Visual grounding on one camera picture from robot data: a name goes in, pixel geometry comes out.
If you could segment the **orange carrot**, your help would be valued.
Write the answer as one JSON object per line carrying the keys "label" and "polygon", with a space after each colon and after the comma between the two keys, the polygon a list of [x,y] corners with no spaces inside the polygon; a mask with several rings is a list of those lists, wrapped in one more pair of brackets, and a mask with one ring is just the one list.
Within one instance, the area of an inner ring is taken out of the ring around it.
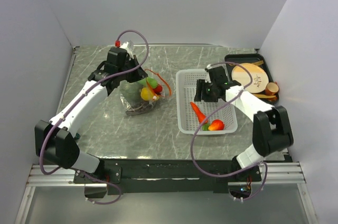
{"label": "orange carrot", "polygon": [[196,114],[198,121],[200,124],[204,125],[208,122],[208,120],[206,119],[206,115],[200,111],[199,107],[194,103],[194,102],[190,102],[190,105],[194,111],[194,113]]}

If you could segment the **green netted melon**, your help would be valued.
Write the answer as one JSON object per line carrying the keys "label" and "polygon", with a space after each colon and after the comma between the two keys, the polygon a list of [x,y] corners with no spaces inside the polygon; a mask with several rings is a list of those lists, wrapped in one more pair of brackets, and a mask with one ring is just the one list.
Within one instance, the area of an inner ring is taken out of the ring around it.
{"label": "green netted melon", "polygon": [[120,99],[124,105],[138,105],[143,102],[140,96],[143,85],[138,82],[129,83],[127,81],[122,82],[120,86]]}

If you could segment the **green bitter gourd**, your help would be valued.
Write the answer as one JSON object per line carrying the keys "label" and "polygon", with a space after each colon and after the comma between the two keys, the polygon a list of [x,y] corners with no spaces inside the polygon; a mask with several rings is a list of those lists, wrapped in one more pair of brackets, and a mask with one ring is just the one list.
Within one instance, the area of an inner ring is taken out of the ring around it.
{"label": "green bitter gourd", "polygon": [[158,86],[157,80],[155,80],[152,77],[146,77],[146,78],[138,81],[138,83],[143,85],[144,87],[150,86],[152,89],[154,89]]}

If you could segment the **red orange mango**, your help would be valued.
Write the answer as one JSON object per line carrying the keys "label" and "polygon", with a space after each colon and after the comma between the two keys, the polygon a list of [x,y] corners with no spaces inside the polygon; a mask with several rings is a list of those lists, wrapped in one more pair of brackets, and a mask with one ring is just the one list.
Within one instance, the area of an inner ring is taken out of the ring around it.
{"label": "red orange mango", "polygon": [[157,95],[160,95],[163,91],[163,87],[162,85],[158,84],[156,88],[153,88],[153,90]]}

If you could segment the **clear zip top bag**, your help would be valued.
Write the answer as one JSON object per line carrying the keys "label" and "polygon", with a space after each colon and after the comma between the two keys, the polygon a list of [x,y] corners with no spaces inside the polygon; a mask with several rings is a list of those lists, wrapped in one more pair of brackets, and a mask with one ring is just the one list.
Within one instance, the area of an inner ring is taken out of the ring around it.
{"label": "clear zip top bag", "polygon": [[157,72],[145,69],[147,77],[137,82],[120,85],[120,100],[127,116],[150,112],[161,99],[172,95],[168,82]]}

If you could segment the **yellow bell pepper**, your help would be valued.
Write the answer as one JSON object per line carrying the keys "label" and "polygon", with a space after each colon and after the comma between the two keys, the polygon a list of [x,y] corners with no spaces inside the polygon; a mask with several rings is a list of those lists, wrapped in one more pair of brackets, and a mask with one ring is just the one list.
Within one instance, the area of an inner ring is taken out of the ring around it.
{"label": "yellow bell pepper", "polygon": [[159,100],[159,96],[157,94],[155,94],[152,90],[150,90],[149,88],[142,88],[142,90],[140,91],[140,97],[142,100],[144,101],[157,101]]}

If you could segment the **dark purple grape bunch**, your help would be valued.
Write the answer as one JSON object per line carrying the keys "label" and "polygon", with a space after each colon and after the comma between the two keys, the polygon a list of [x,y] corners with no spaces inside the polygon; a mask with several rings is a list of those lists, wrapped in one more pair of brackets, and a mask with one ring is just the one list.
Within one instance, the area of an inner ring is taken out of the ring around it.
{"label": "dark purple grape bunch", "polygon": [[155,105],[153,103],[143,102],[143,103],[139,103],[138,105],[130,106],[125,111],[125,113],[127,116],[142,115],[142,114],[150,112],[154,108],[155,108]]}

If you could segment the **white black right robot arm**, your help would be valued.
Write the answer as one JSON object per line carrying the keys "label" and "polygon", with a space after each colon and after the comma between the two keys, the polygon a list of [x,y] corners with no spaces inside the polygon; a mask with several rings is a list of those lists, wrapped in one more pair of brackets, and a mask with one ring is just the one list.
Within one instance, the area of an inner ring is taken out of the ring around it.
{"label": "white black right robot arm", "polygon": [[196,83],[194,100],[223,100],[224,105],[213,111],[213,114],[233,105],[253,122],[252,143],[234,158],[235,165],[231,168],[232,177],[243,181],[249,175],[249,169],[262,162],[265,157],[293,145],[294,138],[287,110],[260,100],[239,82],[229,80],[220,63],[208,65],[205,71],[206,79]]}

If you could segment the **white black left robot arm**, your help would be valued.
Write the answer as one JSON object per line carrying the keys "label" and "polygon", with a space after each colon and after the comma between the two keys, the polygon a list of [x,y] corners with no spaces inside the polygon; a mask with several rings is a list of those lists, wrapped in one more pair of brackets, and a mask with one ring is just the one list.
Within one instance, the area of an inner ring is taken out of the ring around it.
{"label": "white black left robot arm", "polygon": [[92,182],[105,176],[105,164],[100,158],[79,149],[75,140],[82,123],[92,110],[104,101],[122,81],[140,81],[147,73],[140,67],[128,42],[112,47],[107,58],[90,74],[83,89],[57,115],[39,121],[34,128],[35,150],[39,162],[47,160],[64,169],[86,172]]}

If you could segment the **white plastic perforated basket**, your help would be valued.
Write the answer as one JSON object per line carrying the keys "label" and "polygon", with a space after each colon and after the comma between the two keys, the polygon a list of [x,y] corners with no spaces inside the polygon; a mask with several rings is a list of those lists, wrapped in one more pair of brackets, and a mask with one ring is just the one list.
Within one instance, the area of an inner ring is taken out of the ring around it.
{"label": "white plastic perforated basket", "polygon": [[[184,134],[194,134],[199,126],[198,117],[195,114],[191,102],[194,101],[196,94],[197,80],[206,78],[204,69],[186,69],[176,73],[176,106],[177,106],[177,122],[179,130]],[[214,136],[230,134],[237,130],[237,118],[233,105],[221,109],[209,118],[209,122],[219,119],[224,123],[223,130],[208,131],[201,129],[198,135]]]}

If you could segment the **gold knife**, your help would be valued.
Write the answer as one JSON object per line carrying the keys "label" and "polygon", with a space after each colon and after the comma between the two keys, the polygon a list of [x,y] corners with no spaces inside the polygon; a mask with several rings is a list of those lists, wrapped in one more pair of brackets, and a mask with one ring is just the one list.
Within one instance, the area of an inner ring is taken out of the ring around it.
{"label": "gold knife", "polygon": [[253,64],[256,65],[256,66],[260,66],[260,65],[264,64],[264,61],[260,60],[260,61],[254,62]]}

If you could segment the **black rectangular tray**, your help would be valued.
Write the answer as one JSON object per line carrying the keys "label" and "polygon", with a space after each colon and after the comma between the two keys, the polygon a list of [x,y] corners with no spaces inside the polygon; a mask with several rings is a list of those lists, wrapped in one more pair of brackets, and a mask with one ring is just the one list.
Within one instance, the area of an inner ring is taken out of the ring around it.
{"label": "black rectangular tray", "polygon": [[231,64],[232,62],[234,63],[254,63],[260,60],[264,61],[264,64],[260,65],[259,67],[264,70],[266,75],[268,76],[269,82],[275,82],[271,76],[271,73],[269,71],[269,68],[267,66],[267,63],[264,59],[264,57],[258,53],[249,53],[249,54],[227,54],[224,57],[225,62],[230,62],[230,64],[226,65],[226,69],[228,72],[228,78],[232,80],[232,70],[234,68],[234,64]]}

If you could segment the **brown ceramic cup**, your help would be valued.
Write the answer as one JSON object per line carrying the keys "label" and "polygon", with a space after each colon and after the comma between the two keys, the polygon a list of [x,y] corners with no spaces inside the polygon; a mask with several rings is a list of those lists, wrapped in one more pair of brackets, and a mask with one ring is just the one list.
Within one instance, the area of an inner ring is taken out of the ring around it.
{"label": "brown ceramic cup", "polygon": [[269,82],[265,87],[265,94],[273,96],[279,92],[279,86],[276,82]]}

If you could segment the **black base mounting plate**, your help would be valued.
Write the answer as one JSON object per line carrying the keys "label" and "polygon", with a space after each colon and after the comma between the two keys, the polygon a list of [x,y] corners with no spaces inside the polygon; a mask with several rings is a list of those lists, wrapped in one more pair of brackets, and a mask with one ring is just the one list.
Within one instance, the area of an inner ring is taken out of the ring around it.
{"label": "black base mounting plate", "polygon": [[102,198],[104,194],[156,192],[228,193],[229,182],[250,185],[261,182],[263,173],[258,166],[240,171],[236,160],[106,159],[100,160],[94,173],[76,172],[76,184],[99,184],[107,188],[102,192],[85,191],[88,198]]}

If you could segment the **aluminium frame rail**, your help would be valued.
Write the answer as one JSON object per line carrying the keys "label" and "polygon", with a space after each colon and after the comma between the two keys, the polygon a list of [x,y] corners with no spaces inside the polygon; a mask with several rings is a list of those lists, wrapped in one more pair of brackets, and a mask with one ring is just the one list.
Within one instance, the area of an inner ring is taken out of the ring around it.
{"label": "aluminium frame rail", "polygon": [[[266,184],[304,184],[306,179],[299,163],[268,163],[268,169],[263,164],[259,165],[260,176],[266,176]],[[38,165],[33,165],[27,179],[27,186],[35,187],[59,187],[59,186],[97,186],[103,187],[100,183],[74,181],[75,171],[57,170],[51,175],[45,175],[41,172]]]}

